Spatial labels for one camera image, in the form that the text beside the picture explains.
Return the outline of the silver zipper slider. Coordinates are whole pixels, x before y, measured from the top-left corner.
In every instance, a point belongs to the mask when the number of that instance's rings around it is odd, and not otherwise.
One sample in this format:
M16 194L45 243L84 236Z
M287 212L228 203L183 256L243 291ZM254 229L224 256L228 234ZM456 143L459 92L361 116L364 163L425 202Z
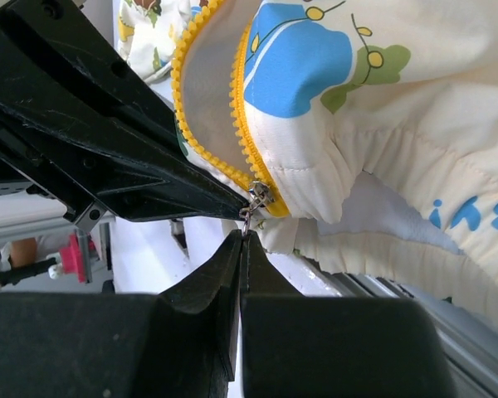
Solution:
M248 194L250 197L248 204L238 213L242 220L242 238L248 235L253 226L262 228L267 207L276 202L271 188L262 181L252 181L248 187Z

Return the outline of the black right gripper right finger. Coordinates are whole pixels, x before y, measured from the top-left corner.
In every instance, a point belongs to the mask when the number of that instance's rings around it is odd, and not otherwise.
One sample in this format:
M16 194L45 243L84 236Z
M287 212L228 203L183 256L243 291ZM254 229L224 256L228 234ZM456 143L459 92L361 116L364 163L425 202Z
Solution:
M408 298L305 296L255 232L241 252L247 397L453 397L426 310Z

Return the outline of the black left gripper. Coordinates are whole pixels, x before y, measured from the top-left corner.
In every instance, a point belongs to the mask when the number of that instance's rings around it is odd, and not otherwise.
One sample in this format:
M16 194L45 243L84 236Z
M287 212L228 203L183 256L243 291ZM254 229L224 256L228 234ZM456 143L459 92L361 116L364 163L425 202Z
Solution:
M248 203L183 156L173 111L72 1L0 1L0 196L22 191L82 231Z

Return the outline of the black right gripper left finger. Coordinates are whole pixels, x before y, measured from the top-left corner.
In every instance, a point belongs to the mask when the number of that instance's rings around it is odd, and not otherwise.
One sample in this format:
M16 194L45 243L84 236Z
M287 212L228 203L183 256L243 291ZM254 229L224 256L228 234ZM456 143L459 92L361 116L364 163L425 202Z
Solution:
M0 397L226 396L241 249L158 295L0 293Z

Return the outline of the cream printed kids jacket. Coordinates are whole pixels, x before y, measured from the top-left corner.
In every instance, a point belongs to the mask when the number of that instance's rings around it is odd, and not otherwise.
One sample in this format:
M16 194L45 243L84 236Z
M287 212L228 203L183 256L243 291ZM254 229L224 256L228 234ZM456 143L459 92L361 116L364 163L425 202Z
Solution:
M268 252L498 326L498 1L123 1L118 28L183 156L271 188Z

